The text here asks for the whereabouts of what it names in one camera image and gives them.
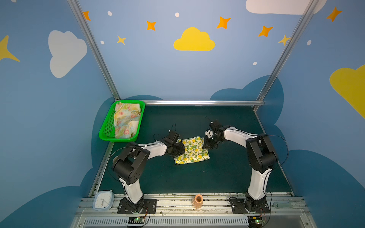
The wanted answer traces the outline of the lemon print skirt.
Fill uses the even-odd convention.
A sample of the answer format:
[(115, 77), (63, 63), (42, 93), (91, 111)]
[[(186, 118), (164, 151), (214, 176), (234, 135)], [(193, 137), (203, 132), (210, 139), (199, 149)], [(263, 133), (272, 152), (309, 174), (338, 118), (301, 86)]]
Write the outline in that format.
[(204, 139), (202, 137), (194, 137), (190, 139), (178, 140), (184, 145), (184, 154), (175, 158), (175, 164), (188, 164), (208, 160), (209, 152), (203, 149)]

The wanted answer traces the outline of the pink floral skirt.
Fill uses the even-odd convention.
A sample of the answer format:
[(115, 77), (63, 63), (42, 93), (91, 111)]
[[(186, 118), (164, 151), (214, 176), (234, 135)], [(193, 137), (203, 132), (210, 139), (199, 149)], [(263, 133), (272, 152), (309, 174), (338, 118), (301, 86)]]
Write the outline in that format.
[(136, 135), (141, 117), (141, 106), (138, 103), (119, 102), (115, 106), (115, 138), (127, 139)]

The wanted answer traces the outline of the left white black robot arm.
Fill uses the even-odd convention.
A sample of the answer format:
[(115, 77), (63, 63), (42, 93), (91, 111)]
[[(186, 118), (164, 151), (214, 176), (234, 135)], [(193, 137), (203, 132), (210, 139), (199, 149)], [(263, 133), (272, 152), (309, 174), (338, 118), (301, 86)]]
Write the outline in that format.
[(139, 179), (147, 161), (166, 154), (176, 158), (184, 153), (185, 148), (180, 141), (173, 143), (156, 141), (149, 144), (129, 142), (120, 149), (120, 154), (113, 159), (112, 171), (122, 183), (127, 203), (134, 207), (135, 211), (142, 208), (144, 200)]

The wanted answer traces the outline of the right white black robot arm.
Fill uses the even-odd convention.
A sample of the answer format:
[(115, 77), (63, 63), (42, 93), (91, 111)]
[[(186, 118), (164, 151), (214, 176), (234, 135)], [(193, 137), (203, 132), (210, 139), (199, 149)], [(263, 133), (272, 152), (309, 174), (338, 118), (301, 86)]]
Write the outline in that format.
[(223, 126), (218, 121), (211, 121), (205, 131), (203, 149), (215, 149), (219, 143), (231, 141), (246, 148), (248, 162), (252, 168), (250, 186), (246, 193), (246, 208), (254, 208), (266, 203), (266, 187), (274, 164), (279, 156), (266, 134), (253, 134), (233, 126)]

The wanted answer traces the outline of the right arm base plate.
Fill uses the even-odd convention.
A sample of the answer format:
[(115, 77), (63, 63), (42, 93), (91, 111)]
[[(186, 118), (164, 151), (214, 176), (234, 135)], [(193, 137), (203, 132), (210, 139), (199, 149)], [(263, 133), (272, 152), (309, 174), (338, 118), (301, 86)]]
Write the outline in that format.
[(247, 200), (243, 198), (230, 197), (228, 201), (231, 205), (233, 214), (266, 214), (271, 212), (269, 203), (265, 197), (254, 201), (251, 201), (250, 199)]

